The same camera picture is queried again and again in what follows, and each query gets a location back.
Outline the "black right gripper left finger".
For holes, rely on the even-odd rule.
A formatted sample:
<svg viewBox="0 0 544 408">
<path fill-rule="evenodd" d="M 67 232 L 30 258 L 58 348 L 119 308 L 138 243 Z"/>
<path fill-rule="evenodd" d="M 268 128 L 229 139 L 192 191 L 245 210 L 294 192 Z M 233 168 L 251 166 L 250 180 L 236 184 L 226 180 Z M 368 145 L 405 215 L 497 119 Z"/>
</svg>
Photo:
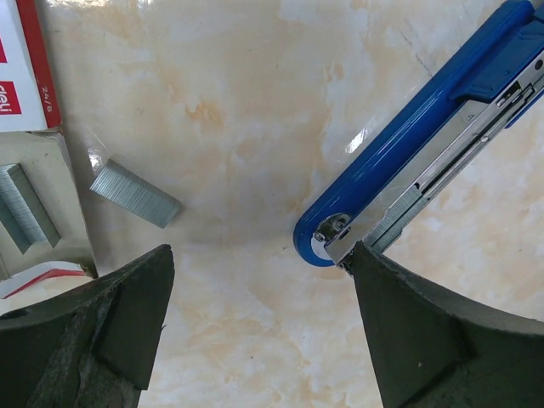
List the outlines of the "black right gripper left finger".
<svg viewBox="0 0 544 408">
<path fill-rule="evenodd" d="M 1 316 L 3 407 L 135 407 L 150 384 L 175 275 L 161 245 Z"/>
</svg>

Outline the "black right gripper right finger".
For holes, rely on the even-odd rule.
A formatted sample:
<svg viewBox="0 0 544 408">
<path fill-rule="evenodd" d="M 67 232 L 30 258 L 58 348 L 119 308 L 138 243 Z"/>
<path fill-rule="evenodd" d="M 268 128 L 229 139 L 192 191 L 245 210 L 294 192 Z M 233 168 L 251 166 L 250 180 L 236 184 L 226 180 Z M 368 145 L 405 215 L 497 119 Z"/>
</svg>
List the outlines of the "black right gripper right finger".
<svg viewBox="0 0 544 408">
<path fill-rule="evenodd" d="M 364 245 L 350 273 L 386 407 L 541 407 L 543 324 L 473 301 Z"/>
</svg>

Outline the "red white staple box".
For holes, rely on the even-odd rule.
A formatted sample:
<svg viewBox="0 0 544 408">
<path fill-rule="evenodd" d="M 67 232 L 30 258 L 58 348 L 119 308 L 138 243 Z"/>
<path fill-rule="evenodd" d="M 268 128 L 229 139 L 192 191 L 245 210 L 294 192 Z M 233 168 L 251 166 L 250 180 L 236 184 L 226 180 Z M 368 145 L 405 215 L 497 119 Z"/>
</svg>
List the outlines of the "red white staple box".
<svg viewBox="0 0 544 408">
<path fill-rule="evenodd" d="M 34 1 L 1 3 L 1 297 L 96 275 Z"/>
</svg>

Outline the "blue black stapler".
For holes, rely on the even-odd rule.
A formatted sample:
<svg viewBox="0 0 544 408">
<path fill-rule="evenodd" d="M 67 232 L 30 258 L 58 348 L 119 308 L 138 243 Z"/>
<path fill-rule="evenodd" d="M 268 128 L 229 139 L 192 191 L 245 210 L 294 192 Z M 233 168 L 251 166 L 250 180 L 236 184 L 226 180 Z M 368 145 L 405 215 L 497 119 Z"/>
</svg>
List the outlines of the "blue black stapler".
<svg viewBox="0 0 544 408">
<path fill-rule="evenodd" d="M 542 94 L 543 8 L 504 2 L 297 221 L 297 253 L 343 266 L 412 185 L 429 203 Z"/>
</svg>

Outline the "grey staple strips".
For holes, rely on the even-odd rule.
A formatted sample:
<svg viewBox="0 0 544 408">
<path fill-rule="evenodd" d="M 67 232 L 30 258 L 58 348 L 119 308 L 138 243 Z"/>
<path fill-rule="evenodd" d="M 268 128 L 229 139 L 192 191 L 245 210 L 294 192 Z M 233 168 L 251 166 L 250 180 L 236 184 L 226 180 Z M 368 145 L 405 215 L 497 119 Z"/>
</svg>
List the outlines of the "grey staple strips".
<svg viewBox="0 0 544 408">
<path fill-rule="evenodd" d="M 427 205 L 428 200 L 412 185 L 386 212 L 365 237 L 364 243 L 375 252 L 384 252 L 402 234 L 403 228 Z"/>
</svg>

